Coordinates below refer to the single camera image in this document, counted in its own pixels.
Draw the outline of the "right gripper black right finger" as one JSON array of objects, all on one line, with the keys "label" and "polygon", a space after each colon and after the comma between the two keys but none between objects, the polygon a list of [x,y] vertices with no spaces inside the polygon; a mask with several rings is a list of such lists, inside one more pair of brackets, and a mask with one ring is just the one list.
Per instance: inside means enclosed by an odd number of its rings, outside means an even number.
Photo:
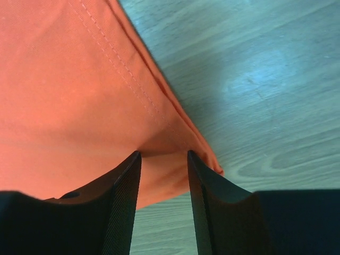
[{"label": "right gripper black right finger", "polygon": [[199,254],[339,254],[339,190],[249,192],[188,152]]}]

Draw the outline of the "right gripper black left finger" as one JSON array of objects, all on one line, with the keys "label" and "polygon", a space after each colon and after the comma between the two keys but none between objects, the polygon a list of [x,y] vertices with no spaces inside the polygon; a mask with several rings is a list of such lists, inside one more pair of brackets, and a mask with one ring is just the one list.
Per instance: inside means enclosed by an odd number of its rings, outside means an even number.
[{"label": "right gripper black left finger", "polygon": [[1,254],[129,254],[141,154],[62,197],[1,192]]}]

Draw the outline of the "orange t shirt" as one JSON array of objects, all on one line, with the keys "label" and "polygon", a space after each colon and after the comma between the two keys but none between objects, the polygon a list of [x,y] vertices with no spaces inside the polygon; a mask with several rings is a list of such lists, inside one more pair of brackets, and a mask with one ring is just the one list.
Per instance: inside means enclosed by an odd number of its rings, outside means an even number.
[{"label": "orange t shirt", "polygon": [[58,198],[142,154],[137,207],[223,169],[118,1],[1,1],[1,189]]}]

